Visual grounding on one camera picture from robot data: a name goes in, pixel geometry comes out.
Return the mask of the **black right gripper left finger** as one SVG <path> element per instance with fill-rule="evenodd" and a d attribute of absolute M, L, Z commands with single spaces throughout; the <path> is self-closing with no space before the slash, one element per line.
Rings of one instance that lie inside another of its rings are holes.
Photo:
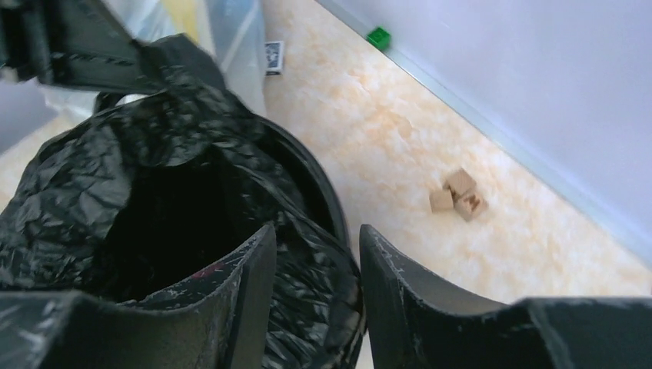
<path fill-rule="evenodd" d="M 222 259 L 138 303 L 123 368 L 260 368 L 276 271 L 265 225 Z"/>

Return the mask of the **black plastic trash bag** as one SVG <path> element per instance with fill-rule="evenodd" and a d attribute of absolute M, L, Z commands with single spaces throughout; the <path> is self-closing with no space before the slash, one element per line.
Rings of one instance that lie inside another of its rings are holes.
<path fill-rule="evenodd" d="M 265 225 L 276 239 L 260 368 L 353 368 L 365 333 L 353 254 L 259 146 L 260 115 L 181 35 L 141 48 L 161 90 L 44 143 L 1 214 L 1 366 L 123 368 L 148 296 Z"/>

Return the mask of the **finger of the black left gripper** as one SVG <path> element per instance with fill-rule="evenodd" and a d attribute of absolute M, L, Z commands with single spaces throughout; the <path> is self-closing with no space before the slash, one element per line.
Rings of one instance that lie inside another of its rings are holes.
<path fill-rule="evenodd" d="M 3 1 L 1 77 L 82 91 L 152 94 L 137 41 L 102 1 Z"/>

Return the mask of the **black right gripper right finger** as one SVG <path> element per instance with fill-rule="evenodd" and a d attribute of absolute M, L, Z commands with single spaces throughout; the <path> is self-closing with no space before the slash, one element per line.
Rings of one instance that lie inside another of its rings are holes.
<path fill-rule="evenodd" d="M 499 368 L 502 303 L 451 283 L 399 251 L 369 224 L 360 230 L 361 273 L 374 364 L 379 368 Z"/>

